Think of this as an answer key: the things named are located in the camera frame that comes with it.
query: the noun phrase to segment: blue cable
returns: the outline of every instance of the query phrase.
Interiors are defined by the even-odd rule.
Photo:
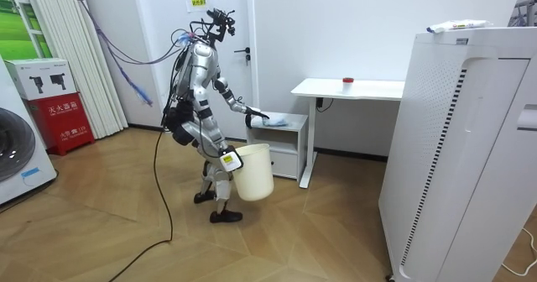
[[[153,106],[153,101],[151,100],[151,98],[149,97],[149,95],[141,88],[139,87],[138,85],[136,85],[132,80],[131,78],[128,76],[127,72],[125,72],[125,70],[123,69],[123,67],[119,64],[119,61],[123,61],[125,63],[128,63],[128,64],[133,64],[133,65],[153,65],[153,64],[158,64],[160,62],[162,62],[163,60],[166,60],[168,59],[170,56],[172,55],[175,55],[176,53],[178,53],[179,51],[181,51],[181,49],[179,50],[176,50],[174,52],[171,52],[172,49],[174,47],[176,47],[176,43],[179,42],[180,44],[184,44],[188,41],[190,41],[190,35],[185,31],[175,42],[173,42],[172,46],[169,48],[169,50],[163,55],[161,56],[160,58],[158,58],[157,60],[151,60],[151,61],[148,61],[148,62],[143,62],[141,60],[135,60],[134,58],[128,56],[127,54],[125,54],[123,51],[121,51],[106,35],[105,33],[102,31],[101,27],[99,26],[99,24],[96,22],[95,18],[93,17],[93,15],[90,13],[90,9],[84,4],[84,2],[82,0],[81,1],[81,4],[83,6],[83,8],[86,10],[88,16],[90,17],[91,21],[93,22],[93,25],[95,26],[95,29],[96,29],[96,32],[97,32],[97,35],[104,41],[104,43],[107,45],[107,49],[108,49],[108,52],[110,52],[110,55],[112,56],[112,58],[114,59],[114,62],[116,63],[116,66],[117,68],[119,69],[119,71],[121,72],[123,78],[127,81],[127,83],[136,91],[136,93],[138,94],[138,97],[144,102],[146,103],[147,105],[149,105],[150,107]],[[117,55],[113,50],[112,50],[112,47],[119,51],[122,55],[126,56],[129,60],[125,60],[123,59],[121,56]]]

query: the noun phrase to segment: red fire extinguisher box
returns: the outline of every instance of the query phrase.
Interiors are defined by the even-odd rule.
[[[69,150],[95,143],[78,93],[26,102],[50,153],[63,156]]]

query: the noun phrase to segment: white door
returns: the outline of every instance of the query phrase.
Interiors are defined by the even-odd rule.
[[[211,21],[205,11],[187,11],[186,3],[190,0],[138,0],[142,16],[142,25],[146,35],[146,44],[150,57],[162,55],[170,46],[170,34],[176,29],[188,29],[190,21]],[[207,0],[209,8],[219,8],[232,14],[236,21],[236,34],[226,34],[222,43],[216,42],[222,77],[225,77],[235,98],[242,97],[247,105],[252,105],[251,63],[246,60],[246,53],[235,53],[249,46],[247,0]],[[174,59],[168,59],[154,66],[154,76],[161,97],[167,97],[169,73]],[[218,125],[228,138],[246,139],[244,115],[232,112],[217,91],[208,88],[211,110]]]

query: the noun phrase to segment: door handle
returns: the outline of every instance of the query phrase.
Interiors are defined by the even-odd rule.
[[[246,47],[245,49],[243,50],[235,50],[233,51],[234,53],[239,53],[239,52],[246,52],[247,55],[250,54],[250,47]]]

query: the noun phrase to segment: white air purifier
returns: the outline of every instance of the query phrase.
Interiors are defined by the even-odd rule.
[[[392,281],[493,280],[537,203],[536,54],[537,28],[416,36],[379,201]]]

